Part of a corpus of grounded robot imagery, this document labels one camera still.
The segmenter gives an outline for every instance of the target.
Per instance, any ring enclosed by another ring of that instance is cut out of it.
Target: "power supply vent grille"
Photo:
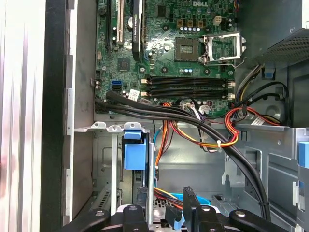
[[[98,205],[99,208],[101,208],[101,209],[103,208],[103,206],[105,205],[105,202],[106,202],[109,194],[110,194],[110,192],[106,191],[106,193],[104,194],[102,200],[100,201],[100,204]]]
[[[309,58],[309,37],[294,37],[266,51],[257,58],[264,62],[295,63]]]

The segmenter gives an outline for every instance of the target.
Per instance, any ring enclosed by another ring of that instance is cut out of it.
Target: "dell logo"
[[[208,5],[207,5],[206,2],[197,2],[197,1],[194,1],[194,2],[193,2],[193,6],[208,7]]]

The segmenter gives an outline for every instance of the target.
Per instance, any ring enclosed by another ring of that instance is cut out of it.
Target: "pci slot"
[[[148,96],[155,98],[170,98],[190,96],[193,98],[222,99],[227,95],[226,90],[183,89],[183,88],[152,88]]]
[[[215,78],[152,76],[147,79],[147,84],[158,87],[196,86],[223,88],[226,81],[224,79]]]
[[[105,44],[108,52],[112,50],[112,0],[106,0],[106,35]]]
[[[118,1],[118,13],[117,13],[117,43],[124,43],[124,6],[125,0]]]

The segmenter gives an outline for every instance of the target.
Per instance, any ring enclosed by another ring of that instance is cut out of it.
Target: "motherboard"
[[[95,98],[108,101],[109,90],[156,105],[183,97],[184,105],[208,106],[210,116],[224,114],[234,68],[203,64],[203,36],[234,31],[234,15],[230,0],[98,0]],[[219,38],[212,55],[234,49],[233,39]]]

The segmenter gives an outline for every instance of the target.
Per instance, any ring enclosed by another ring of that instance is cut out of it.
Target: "white pci slot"
[[[117,16],[117,42],[123,43],[124,31],[124,6],[125,0],[118,0],[118,16]]]

